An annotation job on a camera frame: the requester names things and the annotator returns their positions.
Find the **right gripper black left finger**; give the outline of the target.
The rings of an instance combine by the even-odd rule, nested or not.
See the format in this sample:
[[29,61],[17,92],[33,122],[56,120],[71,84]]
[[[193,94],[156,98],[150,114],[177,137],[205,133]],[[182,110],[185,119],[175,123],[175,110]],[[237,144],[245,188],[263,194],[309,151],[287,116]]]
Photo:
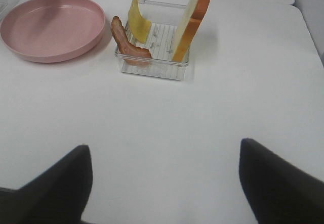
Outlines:
[[90,148],[77,146],[23,187],[1,188],[1,223],[84,223],[92,184]]

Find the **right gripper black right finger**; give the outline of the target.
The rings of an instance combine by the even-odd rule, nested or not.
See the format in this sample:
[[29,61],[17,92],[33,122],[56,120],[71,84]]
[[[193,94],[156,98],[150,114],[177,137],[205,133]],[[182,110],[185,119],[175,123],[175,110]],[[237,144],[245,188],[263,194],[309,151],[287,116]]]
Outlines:
[[323,182],[254,139],[242,139],[239,180],[258,223],[323,223]]

